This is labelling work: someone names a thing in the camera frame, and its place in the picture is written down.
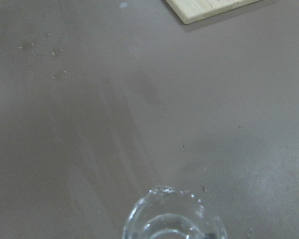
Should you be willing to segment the bamboo cutting board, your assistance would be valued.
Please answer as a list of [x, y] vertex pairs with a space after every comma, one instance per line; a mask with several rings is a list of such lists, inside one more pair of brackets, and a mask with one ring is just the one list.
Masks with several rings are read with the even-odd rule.
[[219, 15], [257, 0], [166, 0], [185, 25]]

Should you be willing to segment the small clear glass measuring cup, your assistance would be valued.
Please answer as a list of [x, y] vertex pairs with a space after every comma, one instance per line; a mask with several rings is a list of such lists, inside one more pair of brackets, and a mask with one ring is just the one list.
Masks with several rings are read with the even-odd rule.
[[133, 206], [124, 239], [226, 239], [225, 226], [199, 193], [165, 185], [150, 189]]

